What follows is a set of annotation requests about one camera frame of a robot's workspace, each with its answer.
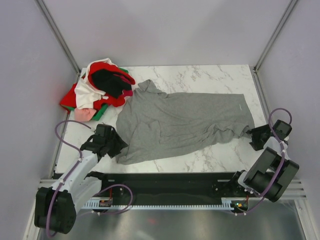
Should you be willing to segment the grey t shirt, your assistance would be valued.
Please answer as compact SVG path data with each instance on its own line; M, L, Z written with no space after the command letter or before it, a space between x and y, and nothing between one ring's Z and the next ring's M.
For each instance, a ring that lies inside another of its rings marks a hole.
M254 125L242 94L166 93L146 80L118 115L116 130L127 147L116 161L131 165L187 155L246 137Z

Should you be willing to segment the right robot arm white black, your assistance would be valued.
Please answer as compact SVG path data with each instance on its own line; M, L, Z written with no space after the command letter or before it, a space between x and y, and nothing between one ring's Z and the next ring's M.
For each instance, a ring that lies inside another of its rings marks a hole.
M280 199L297 174L300 166L287 154L291 125L278 119L272 129L281 143L268 124L247 131L251 136L249 144L255 151L262 150L262 153L249 171L243 170L239 178L229 184L229 191L233 196L240 197L246 191L259 196L267 190L263 197L274 203Z

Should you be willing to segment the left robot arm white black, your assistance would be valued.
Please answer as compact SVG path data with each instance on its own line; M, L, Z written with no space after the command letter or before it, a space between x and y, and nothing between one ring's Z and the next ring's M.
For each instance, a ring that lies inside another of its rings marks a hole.
M108 182L89 175L104 156L117 156L127 144L115 128L98 124L81 147L73 146L78 158L49 187L40 187L35 196L34 225L45 230L47 237L67 234L75 224L80 209L95 195L106 196Z

